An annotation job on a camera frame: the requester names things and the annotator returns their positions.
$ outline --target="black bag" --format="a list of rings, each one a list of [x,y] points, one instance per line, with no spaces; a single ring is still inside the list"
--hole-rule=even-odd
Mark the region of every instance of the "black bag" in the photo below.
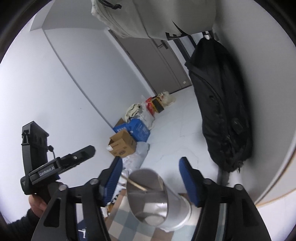
[[[251,156],[252,135],[246,95],[238,66],[227,49],[202,38],[189,70],[202,115],[202,132],[212,160],[232,172]]]

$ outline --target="person's arm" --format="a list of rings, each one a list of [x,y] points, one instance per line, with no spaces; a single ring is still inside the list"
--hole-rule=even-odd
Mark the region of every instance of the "person's arm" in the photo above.
[[[27,215],[7,225],[12,241],[30,241],[39,218],[46,209],[46,203],[37,195],[31,195],[29,203],[31,209],[28,210]]]

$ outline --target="door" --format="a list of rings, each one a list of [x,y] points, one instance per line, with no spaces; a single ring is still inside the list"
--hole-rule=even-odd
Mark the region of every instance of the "door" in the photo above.
[[[166,41],[120,38],[112,32],[156,94],[169,93],[191,85],[179,60]]]

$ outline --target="tile floor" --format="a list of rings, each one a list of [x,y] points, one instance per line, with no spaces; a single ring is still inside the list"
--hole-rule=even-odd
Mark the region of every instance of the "tile floor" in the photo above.
[[[193,87],[173,94],[176,102],[156,114],[154,128],[148,139],[150,150],[142,168],[155,170],[173,190],[186,192],[178,162],[186,156],[193,168],[204,177],[217,180],[218,167],[211,160],[201,130],[201,115]],[[242,183],[240,174],[233,172],[229,186]],[[259,207],[272,241],[283,241],[296,223],[296,191],[283,199]]]

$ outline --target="metal bolt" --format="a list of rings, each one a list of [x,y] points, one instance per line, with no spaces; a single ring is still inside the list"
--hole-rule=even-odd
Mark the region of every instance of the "metal bolt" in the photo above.
[[[97,178],[93,178],[89,181],[90,184],[97,184],[99,182],[99,180]]]
[[[236,185],[234,186],[234,188],[235,188],[236,190],[239,190],[239,191],[241,191],[241,190],[244,189],[244,187],[243,187],[242,185],[240,185],[240,184],[236,184]]]
[[[212,184],[212,180],[209,179],[209,178],[206,178],[206,179],[204,179],[204,184],[211,185]]]
[[[64,190],[66,190],[67,188],[68,188],[68,186],[65,185],[65,184],[62,184],[61,186],[59,186],[59,190],[60,190],[60,191],[64,191]]]

